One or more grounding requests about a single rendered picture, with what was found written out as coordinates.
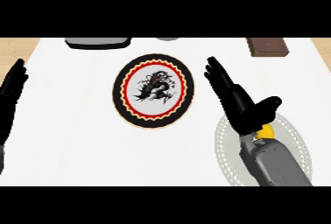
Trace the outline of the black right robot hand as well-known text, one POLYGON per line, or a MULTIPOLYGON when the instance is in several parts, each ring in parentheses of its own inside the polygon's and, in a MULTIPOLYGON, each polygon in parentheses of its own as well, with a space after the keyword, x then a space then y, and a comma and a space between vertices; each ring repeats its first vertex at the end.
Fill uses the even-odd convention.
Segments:
POLYGON ((223 65, 214 57, 206 59, 204 77, 221 103, 233 130, 240 136, 252 134, 274 120, 274 112, 282 104, 277 96, 270 96, 254 103, 239 84, 235 84, 223 65))

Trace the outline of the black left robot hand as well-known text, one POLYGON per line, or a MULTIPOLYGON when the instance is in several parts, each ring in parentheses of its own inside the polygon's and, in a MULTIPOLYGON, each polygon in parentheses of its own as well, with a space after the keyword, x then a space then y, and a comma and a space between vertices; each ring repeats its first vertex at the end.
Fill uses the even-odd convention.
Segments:
POLYGON ((25 61, 17 59, 0 86, 0 145, 6 143, 8 137, 14 120, 16 103, 22 94, 26 79, 25 61))

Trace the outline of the yellow squash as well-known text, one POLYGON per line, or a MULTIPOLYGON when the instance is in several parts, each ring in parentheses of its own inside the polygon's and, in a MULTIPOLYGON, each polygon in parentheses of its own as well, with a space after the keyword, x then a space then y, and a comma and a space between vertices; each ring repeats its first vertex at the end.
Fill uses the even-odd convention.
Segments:
POLYGON ((255 132, 254 138, 255 139, 274 138, 274 130, 270 124, 263 125, 263 129, 255 132))

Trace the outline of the black dragon-print plate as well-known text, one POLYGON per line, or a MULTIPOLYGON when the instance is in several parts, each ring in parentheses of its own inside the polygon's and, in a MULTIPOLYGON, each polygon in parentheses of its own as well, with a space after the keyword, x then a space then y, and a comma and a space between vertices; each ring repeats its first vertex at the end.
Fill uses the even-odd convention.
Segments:
POLYGON ((192 97, 192 72, 170 55, 144 54, 121 68, 112 102, 131 125, 143 129, 171 125, 184 115, 192 97))

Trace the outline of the grey oval placemat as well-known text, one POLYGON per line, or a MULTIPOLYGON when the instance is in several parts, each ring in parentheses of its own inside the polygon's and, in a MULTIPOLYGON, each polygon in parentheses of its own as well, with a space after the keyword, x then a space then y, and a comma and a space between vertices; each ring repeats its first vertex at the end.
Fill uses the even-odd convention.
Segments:
MULTIPOLYGON (((304 175, 310 179, 313 176, 310 153, 294 125, 280 114, 276 114, 270 126, 273 128, 274 139, 286 146, 304 175)), ((221 174, 230 186, 258 186, 254 177, 246 171, 239 151, 239 136, 226 116, 223 116, 214 131, 214 153, 221 174)))

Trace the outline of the brown wooden block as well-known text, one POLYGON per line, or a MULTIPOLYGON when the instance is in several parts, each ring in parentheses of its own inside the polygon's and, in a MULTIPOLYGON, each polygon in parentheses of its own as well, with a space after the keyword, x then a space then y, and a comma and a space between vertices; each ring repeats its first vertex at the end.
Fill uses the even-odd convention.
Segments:
POLYGON ((283 57, 289 50, 282 38, 246 38, 252 57, 283 57))

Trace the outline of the grey and black appliance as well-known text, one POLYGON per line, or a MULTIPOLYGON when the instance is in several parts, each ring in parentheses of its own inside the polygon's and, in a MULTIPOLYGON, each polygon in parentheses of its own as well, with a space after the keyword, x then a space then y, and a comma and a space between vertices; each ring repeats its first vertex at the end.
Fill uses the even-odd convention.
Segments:
POLYGON ((65 38, 65 43, 72 49, 107 50, 125 48, 130 38, 65 38))

